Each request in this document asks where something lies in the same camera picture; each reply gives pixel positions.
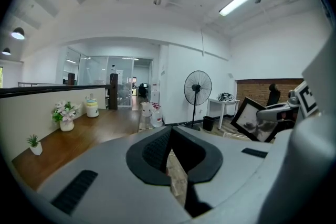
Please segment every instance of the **pedestal fan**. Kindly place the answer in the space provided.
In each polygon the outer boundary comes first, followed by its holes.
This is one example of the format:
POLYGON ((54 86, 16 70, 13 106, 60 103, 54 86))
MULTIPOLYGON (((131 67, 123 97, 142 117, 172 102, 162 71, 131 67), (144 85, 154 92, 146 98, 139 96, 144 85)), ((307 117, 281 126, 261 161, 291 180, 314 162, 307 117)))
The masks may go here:
POLYGON ((203 104, 208 100, 212 89, 211 79, 207 73, 203 71, 192 72, 184 83, 184 95, 187 101, 194 106, 193 121, 191 128, 200 130, 199 127, 194 126, 195 109, 197 105, 203 104))

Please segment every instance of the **framed picture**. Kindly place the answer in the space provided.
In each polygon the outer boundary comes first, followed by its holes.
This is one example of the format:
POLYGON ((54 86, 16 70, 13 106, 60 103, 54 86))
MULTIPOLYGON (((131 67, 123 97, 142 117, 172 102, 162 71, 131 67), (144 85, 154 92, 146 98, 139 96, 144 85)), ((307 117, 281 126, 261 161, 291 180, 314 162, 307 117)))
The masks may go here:
POLYGON ((278 123, 257 119, 257 112, 266 109, 245 97, 231 125, 253 141, 270 142, 278 132, 278 123))

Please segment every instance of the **fan pole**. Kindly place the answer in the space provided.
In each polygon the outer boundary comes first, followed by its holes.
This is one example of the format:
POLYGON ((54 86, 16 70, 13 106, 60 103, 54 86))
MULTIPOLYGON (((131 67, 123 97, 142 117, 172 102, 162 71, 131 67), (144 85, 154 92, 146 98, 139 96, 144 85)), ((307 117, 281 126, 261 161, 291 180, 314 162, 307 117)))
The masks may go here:
POLYGON ((192 124, 191 124, 191 128, 194 127, 195 110, 196 110, 196 97, 197 97, 197 92, 195 92, 195 102, 194 102, 194 112, 193 112, 193 122, 192 122, 192 124))

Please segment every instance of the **beige partition panel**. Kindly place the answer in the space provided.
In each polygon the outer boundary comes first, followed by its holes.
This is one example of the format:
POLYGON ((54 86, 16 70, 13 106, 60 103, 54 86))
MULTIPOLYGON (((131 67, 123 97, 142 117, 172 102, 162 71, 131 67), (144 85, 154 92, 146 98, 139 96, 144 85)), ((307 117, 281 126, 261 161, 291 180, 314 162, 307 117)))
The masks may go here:
POLYGON ((21 95, 0 99, 0 145, 7 161, 29 148, 27 137, 36 134, 39 139, 59 128, 51 115, 59 101, 81 104, 76 117, 86 113, 85 97, 93 93, 98 108, 106 109, 105 88, 71 90, 21 95))

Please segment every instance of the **brick wall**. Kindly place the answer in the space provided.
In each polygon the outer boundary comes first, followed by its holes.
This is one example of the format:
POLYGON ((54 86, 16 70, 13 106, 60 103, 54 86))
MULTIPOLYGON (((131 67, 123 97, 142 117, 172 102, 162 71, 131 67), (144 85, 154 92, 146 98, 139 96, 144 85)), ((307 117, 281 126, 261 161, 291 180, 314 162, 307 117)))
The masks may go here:
POLYGON ((268 87, 274 83, 278 86, 281 92, 279 103, 288 100, 288 91, 294 90, 300 85, 303 79, 249 79, 237 80, 237 99, 240 100, 239 106, 242 104, 245 97, 249 97, 259 104, 266 106, 269 89, 268 87))

